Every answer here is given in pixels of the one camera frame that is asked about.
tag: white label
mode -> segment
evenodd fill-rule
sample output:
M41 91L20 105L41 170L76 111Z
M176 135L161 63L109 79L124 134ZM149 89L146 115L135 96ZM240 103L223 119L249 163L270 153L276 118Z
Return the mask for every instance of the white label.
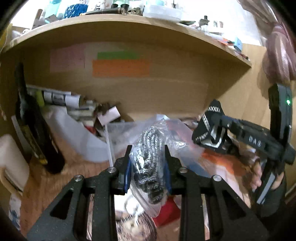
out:
M64 95L63 94L56 94L56 93L53 93L52 94L52 100L53 101L57 101L57 102L64 102Z
M79 108L80 95L66 95L65 102L67 107Z
M249 137L249 142L257 145L258 147L261 147L261 141L257 141L256 138L253 138L252 136Z
M99 119L100 123L102 124L102 126L110 123L111 121L117 119L118 117L120 117L120 114L119 114L116 106L114 106L113 108L108 110L105 115L98 115L98 119Z

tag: person's arm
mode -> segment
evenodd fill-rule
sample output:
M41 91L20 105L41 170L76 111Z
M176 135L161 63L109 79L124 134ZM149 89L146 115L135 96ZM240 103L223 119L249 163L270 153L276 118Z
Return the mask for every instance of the person's arm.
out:
M253 166L253 176L250 183L252 189L256 189L261 186L262 169L259 161L256 161ZM265 197L264 204L261 205L258 217L268 230L273 230L277 223L281 220L281 214L285 209L285 193L287 190L286 175L283 172L279 175L271 190Z

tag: clutter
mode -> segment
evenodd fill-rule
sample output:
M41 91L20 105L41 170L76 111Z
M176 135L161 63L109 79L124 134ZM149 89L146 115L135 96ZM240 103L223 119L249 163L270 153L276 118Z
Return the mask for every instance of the clutter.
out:
M171 142L172 145L169 146L171 154L179 158L183 166L196 174L209 177L199 163L204 149L192 143L192 130L178 119L169 119L159 114L145 121L109 123L105 126L110 165L113 166L117 158L124 156L126 147L133 145L143 130L148 129L162 118L166 119L170 135L174 139Z
M94 0L62 0L57 10L56 17L59 20L78 17L81 13L96 10L97 3L98 1L94 2Z
M103 9L110 9L113 0L90 0L89 7L87 8L87 12L103 10Z
M27 90L29 95L33 97L38 95L38 90L42 91L44 102L48 104L62 105L70 108L80 108L86 104L86 100L83 97L75 94L71 95L71 92L40 88L34 85L27 85Z
M227 46L233 46L233 42L225 39L224 37L222 37L221 35L218 34L213 34L213 33L208 33L208 36L212 37L213 39L218 40L220 43L223 43Z
M130 14L143 16L142 9L139 7L133 8L131 11L129 11Z
M126 15L127 11L122 7L112 8L112 9L99 9L92 12L81 13L80 16L83 15L94 15L94 14L122 14Z
M113 4L111 5L111 8L117 8L121 7L124 8L126 11L128 11L129 8L129 0L114 0Z
M47 10L38 9L31 30L58 20L59 19L56 17L54 13L51 15L48 15Z
M92 239L94 195L90 197L87 221L87 239ZM118 240L156 240L156 227L151 218L144 212L130 190L124 196L114 195L115 220Z
M15 81L18 87L15 114L18 124L40 163L50 173L59 173L65 164L64 157L54 143L36 99L27 92L22 63L15 68Z
M208 32L222 36L225 32L224 23L222 21L214 20L208 23Z
M198 24L199 24L200 30L203 31L205 34L207 34L208 33L209 20L207 19L206 15L204 16L204 18L199 20Z
M116 106L111 106L109 103L99 104L96 112L95 128L98 136L106 142L104 126L108 123L124 122L121 119L120 113Z

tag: wooden wall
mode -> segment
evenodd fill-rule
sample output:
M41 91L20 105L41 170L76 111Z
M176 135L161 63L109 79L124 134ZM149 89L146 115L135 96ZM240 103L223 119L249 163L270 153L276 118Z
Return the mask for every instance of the wooden wall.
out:
M149 76L93 77L91 58L106 46L137 52L149 63ZM9 50L1 56L0 102L8 120L0 119L0 134L12 133L15 137L10 117L15 112L17 97L13 71L19 60L24 61L27 83L73 91L101 102L120 102L120 111L128 120L145 119L156 113L169 117L197 116L212 99L219 99L226 115L269 127L269 83L262 70L266 49L254 45L244 45L243 49L252 68L239 62L155 45L89 43L85 48L88 58L85 68L59 73L50 72L49 48ZM288 187L296 181L294 173L296 165L287 168Z

